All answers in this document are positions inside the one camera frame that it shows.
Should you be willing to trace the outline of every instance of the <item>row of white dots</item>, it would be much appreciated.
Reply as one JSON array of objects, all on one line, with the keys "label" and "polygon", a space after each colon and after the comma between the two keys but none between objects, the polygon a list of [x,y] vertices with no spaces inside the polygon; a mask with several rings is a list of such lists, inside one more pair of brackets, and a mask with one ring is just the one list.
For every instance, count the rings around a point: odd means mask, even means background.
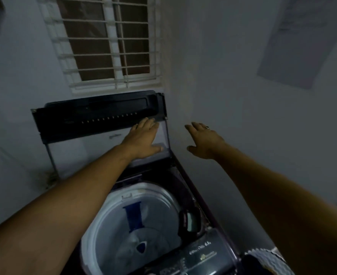
[{"label": "row of white dots", "polygon": [[122,118],[123,118],[123,117],[125,117],[125,116],[129,116],[129,114],[125,114],[125,115],[121,115],[121,116],[112,116],[111,118],[112,118],[112,119],[114,119],[115,117],[117,117],[117,118],[122,117]]}]

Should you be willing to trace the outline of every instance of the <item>washing machine control panel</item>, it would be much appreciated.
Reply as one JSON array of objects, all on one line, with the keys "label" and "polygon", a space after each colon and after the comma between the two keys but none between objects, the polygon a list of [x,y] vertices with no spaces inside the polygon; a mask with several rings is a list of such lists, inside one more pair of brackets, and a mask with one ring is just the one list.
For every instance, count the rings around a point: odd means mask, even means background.
[{"label": "washing machine control panel", "polygon": [[146,275],[214,275],[235,272],[236,257],[217,229],[144,267]]}]

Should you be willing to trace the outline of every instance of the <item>person's left arm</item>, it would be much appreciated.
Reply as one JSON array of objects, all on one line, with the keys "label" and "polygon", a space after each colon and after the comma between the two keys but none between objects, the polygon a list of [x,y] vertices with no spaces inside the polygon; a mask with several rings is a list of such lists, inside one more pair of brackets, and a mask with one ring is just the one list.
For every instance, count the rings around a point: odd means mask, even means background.
[{"label": "person's left arm", "polygon": [[152,146],[159,123],[145,118],[123,143],[43,194],[0,225],[0,274],[60,274],[112,186]]}]

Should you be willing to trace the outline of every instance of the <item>window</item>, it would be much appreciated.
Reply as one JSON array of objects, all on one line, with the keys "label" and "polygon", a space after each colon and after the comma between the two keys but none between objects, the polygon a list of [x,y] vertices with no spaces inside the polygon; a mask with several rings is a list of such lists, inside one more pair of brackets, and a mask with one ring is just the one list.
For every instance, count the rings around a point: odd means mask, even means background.
[{"label": "window", "polygon": [[39,0],[75,93],[160,83],[160,0]]}]

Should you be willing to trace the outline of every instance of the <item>hand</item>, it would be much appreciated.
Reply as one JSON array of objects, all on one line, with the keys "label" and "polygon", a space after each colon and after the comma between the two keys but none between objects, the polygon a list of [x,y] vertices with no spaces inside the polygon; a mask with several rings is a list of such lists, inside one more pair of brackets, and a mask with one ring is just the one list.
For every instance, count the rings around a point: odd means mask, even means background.
[{"label": "hand", "polygon": [[152,142],[156,137],[158,122],[155,119],[144,118],[139,124],[134,125],[129,134],[120,144],[124,146],[131,159],[146,158],[163,150],[163,147],[152,146]]},{"label": "hand", "polygon": [[188,151],[203,159],[215,159],[217,151],[226,145],[224,139],[216,131],[206,128],[204,124],[192,122],[193,125],[185,125],[196,147],[187,147]]}]

